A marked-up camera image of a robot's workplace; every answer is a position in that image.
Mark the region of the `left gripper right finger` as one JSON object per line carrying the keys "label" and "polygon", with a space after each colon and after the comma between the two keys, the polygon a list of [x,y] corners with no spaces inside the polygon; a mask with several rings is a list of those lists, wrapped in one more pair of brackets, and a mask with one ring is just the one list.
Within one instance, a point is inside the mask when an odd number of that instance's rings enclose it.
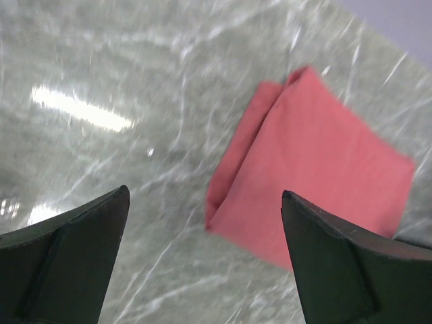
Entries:
{"label": "left gripper right finger", "polygon": [[431,249],[384,238],[292,191],[281,217],[306,323],[431,322]]}

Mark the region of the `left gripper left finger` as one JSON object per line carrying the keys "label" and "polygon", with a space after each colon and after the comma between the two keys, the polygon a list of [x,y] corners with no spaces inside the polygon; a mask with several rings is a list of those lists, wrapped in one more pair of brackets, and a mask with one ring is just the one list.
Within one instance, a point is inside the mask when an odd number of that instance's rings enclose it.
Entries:
{"label": "left gripper left finger", "polygon": [[1,322],[97,323],[129,207],[120,186],[1,235]]}

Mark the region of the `salmon pink t shirt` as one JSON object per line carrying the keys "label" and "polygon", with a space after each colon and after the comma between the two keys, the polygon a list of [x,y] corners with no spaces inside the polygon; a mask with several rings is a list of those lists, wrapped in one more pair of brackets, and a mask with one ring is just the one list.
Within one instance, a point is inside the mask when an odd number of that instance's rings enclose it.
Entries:
{"label": "salmon pink t shirt", "polygon": [[400,224],[414,161],[340,103],[310,67],[259,84],[206,197],[205,225],[278,267],[292,264],[284,190],[381,236]]}

